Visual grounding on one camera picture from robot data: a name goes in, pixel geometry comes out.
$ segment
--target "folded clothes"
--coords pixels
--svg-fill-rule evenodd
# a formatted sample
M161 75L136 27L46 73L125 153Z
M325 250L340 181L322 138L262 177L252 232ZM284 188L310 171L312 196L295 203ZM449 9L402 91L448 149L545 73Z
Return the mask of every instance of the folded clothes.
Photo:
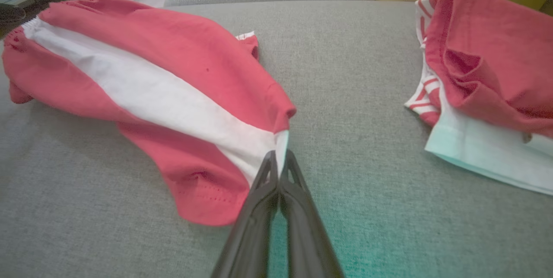
M451 106L553 137L553 17L509 0L435 0L425 35Z
M416 33L423 57L429 42L430 25L437 0L415 2ZM553 195L553 157L548 155L553 140L534 136L532 143L523 132L503 128L464 114L450 103L449 85L423 59L421 80L405 106L433 126L425 150L484 176L521 188Z
M130 0L75 0L50 4L4 46L12 101L115 121L185 219L232 223L267 152L282 169L296 109L255 58L253 33L236 39Z

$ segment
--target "folded red cloth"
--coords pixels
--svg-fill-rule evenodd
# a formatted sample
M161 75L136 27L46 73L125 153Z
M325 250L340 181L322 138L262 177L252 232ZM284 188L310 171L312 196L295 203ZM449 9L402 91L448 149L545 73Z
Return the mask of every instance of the folded red cloth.
M453 107L553 137L553 17L509 0L438 0L426 36Z

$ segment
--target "light blue fabric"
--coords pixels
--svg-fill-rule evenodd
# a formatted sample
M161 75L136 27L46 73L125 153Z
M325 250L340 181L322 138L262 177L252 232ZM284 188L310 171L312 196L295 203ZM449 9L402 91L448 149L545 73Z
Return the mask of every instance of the light blue fabric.
M425 150L498 181L553 195L553 157L524 144L522 132L470 118L454 109L441 81L440 102L440 120Z

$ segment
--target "black tongs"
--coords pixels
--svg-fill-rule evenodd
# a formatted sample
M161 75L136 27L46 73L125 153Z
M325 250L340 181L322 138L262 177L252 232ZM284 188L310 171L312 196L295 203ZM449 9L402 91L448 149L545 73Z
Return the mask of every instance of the black tongs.
M279 203L288 221L289 278L344 277L296 157L286 152L279 180L272 150L259 168L211 278L267 276L270 227Z

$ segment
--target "red and white striped cloth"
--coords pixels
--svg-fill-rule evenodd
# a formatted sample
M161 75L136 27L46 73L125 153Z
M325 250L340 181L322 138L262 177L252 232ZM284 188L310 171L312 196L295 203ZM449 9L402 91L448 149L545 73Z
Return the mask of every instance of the red and white striped cloth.
M268 151L282 169L296 112L258 63L255 35L238 38L200 16L75 0L12 31L2 57L13 102L115 121L157 164L183 218L224 225Z
M437 0L417 0L415 2L416 35L425 59L426 34L430 25ZM434 126L440 118L440 83L438 77L427 63L423 63L423 73L415 94L405 103L405 106L419 114L421 120Z

